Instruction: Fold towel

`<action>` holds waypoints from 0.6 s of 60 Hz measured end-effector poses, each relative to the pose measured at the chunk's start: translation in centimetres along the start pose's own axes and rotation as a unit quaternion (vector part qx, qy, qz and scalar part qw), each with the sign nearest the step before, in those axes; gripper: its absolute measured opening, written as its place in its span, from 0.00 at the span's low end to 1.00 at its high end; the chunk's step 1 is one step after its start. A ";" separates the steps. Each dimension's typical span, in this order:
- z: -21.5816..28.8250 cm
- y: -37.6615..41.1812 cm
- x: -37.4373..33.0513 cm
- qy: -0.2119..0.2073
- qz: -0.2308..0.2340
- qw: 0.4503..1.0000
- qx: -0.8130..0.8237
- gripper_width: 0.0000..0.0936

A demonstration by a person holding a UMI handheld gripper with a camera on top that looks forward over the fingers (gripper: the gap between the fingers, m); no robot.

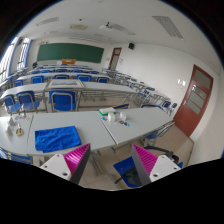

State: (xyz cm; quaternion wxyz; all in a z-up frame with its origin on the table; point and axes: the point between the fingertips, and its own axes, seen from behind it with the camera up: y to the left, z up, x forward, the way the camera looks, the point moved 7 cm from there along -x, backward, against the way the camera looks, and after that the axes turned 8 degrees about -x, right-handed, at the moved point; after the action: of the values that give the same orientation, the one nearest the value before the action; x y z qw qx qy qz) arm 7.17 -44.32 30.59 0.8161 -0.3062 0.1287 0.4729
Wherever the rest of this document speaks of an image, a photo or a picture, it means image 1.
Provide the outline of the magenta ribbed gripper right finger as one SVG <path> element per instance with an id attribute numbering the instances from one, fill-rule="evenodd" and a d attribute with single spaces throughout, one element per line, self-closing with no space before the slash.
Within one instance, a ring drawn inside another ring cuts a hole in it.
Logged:
<path id="1" fill-rule="evenodd" d="M 167 155 L 156 156 L 135 144 L 132 145 L 131 155 L 143 186 L 180 170 Z"/>

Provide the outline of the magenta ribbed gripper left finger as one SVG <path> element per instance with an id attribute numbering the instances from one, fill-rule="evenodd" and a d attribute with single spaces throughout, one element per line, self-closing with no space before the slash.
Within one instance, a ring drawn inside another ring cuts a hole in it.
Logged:
<path id="1" fill-rule="evenodd" d="M 89 160 L 90 152 L 91 147 L 86 144 L 65 155 L 55 154 L 41 166 L 41 169 L 74 184 L 79 184 Z"/>

